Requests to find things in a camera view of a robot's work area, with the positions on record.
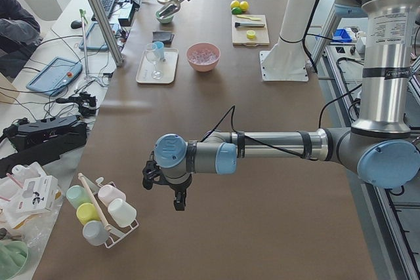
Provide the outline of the metal ice scoop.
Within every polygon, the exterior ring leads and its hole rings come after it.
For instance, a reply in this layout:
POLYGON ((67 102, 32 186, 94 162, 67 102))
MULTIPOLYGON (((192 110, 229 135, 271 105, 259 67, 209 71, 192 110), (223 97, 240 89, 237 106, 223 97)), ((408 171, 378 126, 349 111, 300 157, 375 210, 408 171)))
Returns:
POLYGON ((180 4, 183 1, 185 0, 170 0, 156 12, 156 16, 158 18, 167 18, 168 16, 174 15, 180 10, 180 4))

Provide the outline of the white cup on rack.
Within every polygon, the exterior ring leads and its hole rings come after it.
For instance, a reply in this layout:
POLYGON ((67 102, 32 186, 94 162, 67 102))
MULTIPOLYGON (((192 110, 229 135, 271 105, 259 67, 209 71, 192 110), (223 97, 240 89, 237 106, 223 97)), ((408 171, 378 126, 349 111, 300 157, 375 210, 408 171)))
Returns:
POLYGON ((137 210, 121 198, 114 199, 108 205, 108 212, 121 228, 129 226, 137 216, 137 210))

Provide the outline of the white cup rack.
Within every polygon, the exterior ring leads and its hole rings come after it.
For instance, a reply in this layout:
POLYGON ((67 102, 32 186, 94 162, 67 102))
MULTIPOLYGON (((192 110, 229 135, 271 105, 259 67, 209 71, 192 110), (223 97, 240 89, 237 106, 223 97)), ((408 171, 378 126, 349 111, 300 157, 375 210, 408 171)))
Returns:
POLYGON ((116 185, 113 182, 105 183, 103 177, 97 178, 95 181, 92 181, 82 173, 79 173, 77 175, 77 178, 81 182, 82 186, 85 188, 85 191, 87 192, 87 195, 91 200, 90 203, 92 203, 96 208, 96 211, 100 217, 100 222, 102 222, 105 229, 110 232, 108 240, 100 246, 105 246, 107 249, 110 249, 118 243, 120 243, 125 238, 127 238, 137 228, 139 228, 140 223, 137 220, 137 214, 135 220, 129 226, 125 228, 119 227, 109 214, 108 207, 106 207, 99 200, 99 189, 106 184, 110 184, 116 187, 116 185))

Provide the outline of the yellow cup on rack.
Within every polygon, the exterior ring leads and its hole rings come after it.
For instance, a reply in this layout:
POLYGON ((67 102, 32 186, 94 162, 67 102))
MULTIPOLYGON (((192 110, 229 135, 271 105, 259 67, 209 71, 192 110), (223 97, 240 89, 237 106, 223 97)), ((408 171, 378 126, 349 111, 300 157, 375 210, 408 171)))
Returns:
POLYGON ((78 206, 76 216, 83 226, 90 221, 100 221, 100 217, 92 203, 83 203, 78 206))

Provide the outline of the green cup on rack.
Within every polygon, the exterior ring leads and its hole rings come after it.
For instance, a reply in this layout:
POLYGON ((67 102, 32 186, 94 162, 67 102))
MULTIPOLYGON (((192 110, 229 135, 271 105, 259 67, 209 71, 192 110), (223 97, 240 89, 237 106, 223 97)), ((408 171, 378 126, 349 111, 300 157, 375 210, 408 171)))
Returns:
POLYGON ((66 192, 66 199, 75 210, 77 210, 80 205, 91 202, 85 188, 80 185, 69 187, 66 192))

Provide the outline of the green lime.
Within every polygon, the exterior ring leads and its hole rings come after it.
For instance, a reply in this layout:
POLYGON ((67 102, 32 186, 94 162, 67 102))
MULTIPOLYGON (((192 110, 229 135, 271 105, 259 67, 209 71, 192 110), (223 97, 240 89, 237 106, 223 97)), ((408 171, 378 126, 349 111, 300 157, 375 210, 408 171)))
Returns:
POLYGON ((239 15, 239 14, 242 14, 242 10, 240 7, 233 7, 231 8, 231 13, 233 15, 239 15))

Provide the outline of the pink bowl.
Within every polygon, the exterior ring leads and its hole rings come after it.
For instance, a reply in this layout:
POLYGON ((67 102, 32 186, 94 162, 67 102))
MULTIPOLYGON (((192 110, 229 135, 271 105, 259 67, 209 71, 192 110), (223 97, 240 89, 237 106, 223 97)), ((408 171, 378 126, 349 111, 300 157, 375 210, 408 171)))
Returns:
POLYGON ((196 43, 186 51, 189 65, 196 71, 207 72, 216 68, 220 60, 220 49, 211 43, 196 43))

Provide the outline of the clear wine glass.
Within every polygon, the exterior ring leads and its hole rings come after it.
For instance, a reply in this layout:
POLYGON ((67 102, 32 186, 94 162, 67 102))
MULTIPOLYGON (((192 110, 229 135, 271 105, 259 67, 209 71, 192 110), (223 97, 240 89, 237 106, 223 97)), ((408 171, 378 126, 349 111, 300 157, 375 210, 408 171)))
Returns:
POLYGON ((148 43, 146 45, 145 57, 149 63, 154 67, 152 71, 152 78, 160 80, 162 78, 162 72, 158 70, 157 62, 160 60, 160 55, 158 52, 158 47, 155 43, 148 43))

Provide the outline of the wooden cutting board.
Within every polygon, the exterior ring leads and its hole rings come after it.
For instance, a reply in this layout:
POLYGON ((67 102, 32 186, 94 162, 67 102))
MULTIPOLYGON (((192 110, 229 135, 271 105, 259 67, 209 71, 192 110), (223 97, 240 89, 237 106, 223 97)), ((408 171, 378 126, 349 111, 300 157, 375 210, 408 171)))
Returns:
POLYGON ((232 15, 232 44, 268 46, 270 40, 265 15, 232 15))

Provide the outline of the half lemon slice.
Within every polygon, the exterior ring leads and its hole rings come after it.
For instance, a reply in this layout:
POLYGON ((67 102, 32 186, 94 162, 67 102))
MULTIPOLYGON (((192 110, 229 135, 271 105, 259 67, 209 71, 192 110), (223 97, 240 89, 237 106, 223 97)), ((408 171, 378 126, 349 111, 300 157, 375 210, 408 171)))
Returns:
POLYGON ((256 33, 253 30, 247 30, 247 38, 248 39, 253 39, 256 37, 256 33))

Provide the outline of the black keyboard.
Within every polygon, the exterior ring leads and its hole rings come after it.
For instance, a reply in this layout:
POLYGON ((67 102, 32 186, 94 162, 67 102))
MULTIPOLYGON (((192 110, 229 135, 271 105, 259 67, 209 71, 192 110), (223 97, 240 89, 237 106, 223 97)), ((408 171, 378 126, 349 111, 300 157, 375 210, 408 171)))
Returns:
POLYGON ((100 0, 107 18, 110 18, 117 0, 100 0))

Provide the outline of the white product box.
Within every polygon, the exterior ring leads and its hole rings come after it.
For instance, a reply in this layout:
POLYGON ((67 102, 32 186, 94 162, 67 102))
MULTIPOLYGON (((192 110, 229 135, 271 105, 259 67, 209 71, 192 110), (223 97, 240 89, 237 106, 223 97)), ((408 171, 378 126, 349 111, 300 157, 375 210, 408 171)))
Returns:
POLYGON ((51 211, 57 191, 58 180, 54 176, 25 180, 17 203, 17 213, 39 214, 51 211))

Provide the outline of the blue teach pendant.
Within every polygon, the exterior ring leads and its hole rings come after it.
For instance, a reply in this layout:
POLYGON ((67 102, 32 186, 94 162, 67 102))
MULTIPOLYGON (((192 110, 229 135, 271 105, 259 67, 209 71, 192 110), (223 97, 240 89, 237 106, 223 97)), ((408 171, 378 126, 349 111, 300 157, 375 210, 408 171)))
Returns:
POLYGON ((56 96, 79 76, 82 69, 81 62, 56 57, 26 85, 26 88, 47 96, 56 96))

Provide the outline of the blue parts bin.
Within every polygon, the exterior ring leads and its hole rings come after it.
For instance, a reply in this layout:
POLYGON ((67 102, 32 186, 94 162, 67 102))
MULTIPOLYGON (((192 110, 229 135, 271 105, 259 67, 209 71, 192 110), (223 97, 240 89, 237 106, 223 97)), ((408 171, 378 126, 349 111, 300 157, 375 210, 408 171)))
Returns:
POLYGON ((338 43, 351 43, 356 40, 356 34, 350 28, 336 29, 333 34, 333 41, 338 43))

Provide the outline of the person in dark jacket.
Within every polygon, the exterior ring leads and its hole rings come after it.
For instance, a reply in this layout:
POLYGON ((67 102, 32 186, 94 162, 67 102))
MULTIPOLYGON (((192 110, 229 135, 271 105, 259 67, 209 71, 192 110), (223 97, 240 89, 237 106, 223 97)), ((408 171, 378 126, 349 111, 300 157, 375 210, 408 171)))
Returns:
POLYGON ((1 0, 1 73, 15 78, 40 44, 40 25, 17 0, 1 0))

